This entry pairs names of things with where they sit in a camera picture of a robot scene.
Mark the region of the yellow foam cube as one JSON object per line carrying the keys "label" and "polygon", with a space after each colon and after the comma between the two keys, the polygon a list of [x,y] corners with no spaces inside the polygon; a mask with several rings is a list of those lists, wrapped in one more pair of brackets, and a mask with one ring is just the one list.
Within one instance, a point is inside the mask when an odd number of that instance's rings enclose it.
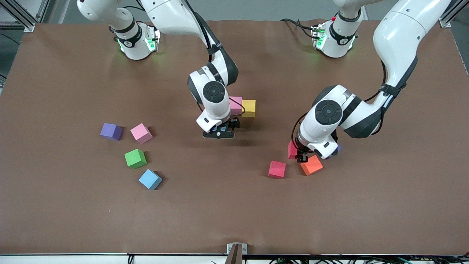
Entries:
{"label": "yellow foam cube", "polygon": [[254,118],[256,116],[256,100],[242,100],[244,112],[241,117]]}

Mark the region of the green foam cube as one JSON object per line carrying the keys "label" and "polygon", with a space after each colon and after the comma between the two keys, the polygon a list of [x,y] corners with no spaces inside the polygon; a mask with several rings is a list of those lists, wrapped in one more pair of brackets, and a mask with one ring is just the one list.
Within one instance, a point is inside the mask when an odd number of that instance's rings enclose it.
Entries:
{"label": "green foam cube", "polygon": [[127,167],[137,169],[147,164],[145,153],[140,149],[134,149],[124,154]]}

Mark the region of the orange foam cube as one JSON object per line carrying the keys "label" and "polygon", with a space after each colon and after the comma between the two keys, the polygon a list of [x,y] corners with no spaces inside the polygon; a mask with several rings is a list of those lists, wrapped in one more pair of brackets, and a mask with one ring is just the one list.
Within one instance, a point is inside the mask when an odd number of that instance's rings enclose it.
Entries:
{"label": "orange foam cube", "polygon": [[303,172],[306,176],[310,176],[320,169],[323,169],[323,164],[317,155],[311,156],[308,158],[307,162],[300,163],[300,167],[303,169]]}

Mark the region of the brown table mat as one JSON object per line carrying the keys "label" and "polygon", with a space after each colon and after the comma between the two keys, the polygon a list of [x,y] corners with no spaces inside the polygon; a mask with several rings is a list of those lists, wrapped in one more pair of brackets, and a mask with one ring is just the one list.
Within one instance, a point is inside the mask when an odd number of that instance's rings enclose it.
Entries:
{"label": "brown table mat", "polygon": [[[469,76],[451,30],[418,48],[407,87],[375,136],[338,131],[342,150],[306,176],[288,159],[295,121],[329,85],[380,87],[377,21],[341,59],[284,22],[209,22],[239,67],[228,93],[256,100],[232,140],[202,137],[187,87],[198,37],[163,36],[126,58],[106,25],[37,25],[0,95],[0,254],[465,254],[469,251]],[[116,142],[100,136],[107,122]],[[143,123],[153,138],[137,142]],[[124,154],[145,153],[127,167]],[[268,177],[271,161],[284,179]],[[156,190],[139,182],[150,169]]]}

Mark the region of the metal clamp bracket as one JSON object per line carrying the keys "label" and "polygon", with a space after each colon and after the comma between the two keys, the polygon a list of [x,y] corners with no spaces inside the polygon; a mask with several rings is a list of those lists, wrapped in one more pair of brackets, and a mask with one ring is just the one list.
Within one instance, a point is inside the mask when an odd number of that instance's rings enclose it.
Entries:
{"label": "metal clamp bracket", "polygon": [[248,254],[248,244],[232,242],[227,244],[227,257],[224,264],[244,264],[243,256]]}

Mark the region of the aluminium frame profile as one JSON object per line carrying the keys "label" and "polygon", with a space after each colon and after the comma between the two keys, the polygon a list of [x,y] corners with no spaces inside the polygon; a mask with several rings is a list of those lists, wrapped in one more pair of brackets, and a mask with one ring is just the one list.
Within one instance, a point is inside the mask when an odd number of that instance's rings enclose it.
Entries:
{"label": "aluminium frame profile", "polygon": [[43,22],[45,20],[45,16],[51,1],[52,0],[38,0],[40,5],[38,6],[38,10],[35,16],[38,22]]}
{"label": "aluminium frame profile", "polygon": [[446,10],[439,18],[439,24],[442,28],[450,28],[451,22],[457,15],[469,5],[469,0],[451,0]]}
{"label": "aluminium frame profile", "polygon": [[17,0],[0,0],[0,6],[25,28],[24,32],[34,32],[37,19]]}

